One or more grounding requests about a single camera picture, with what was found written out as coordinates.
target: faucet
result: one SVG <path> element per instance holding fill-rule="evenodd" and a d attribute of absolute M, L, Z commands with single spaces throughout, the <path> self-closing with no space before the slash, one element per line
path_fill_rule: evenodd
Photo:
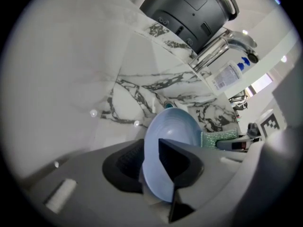
<path fill-rule="evenodd" d="M 253 50 L 256 47 L 257 43 L 249 35 L 227 29 L 211 43 L 207 44 L 189 65 L 195 72 L 199 72 L 230 48 L 244 52 L 252 63 L 257 63 L 260 59 Z"/>

